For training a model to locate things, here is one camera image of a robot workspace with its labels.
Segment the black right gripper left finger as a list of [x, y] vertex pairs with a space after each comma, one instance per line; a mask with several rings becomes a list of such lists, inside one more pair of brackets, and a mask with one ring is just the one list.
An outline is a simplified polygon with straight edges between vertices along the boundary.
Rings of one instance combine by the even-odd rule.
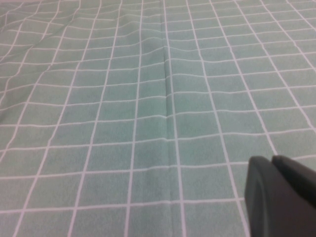
[[316, 208], [262, 156], [249, 159], [245, 204], [252, 237], [314, 237]]

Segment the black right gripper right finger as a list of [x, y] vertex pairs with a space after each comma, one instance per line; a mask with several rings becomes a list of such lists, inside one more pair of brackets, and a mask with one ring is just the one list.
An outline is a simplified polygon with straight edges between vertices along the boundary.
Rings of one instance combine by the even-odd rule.
[[273, 156], [272, 164], [295, 192], [316, 207], [316, 172], [285, 156]]

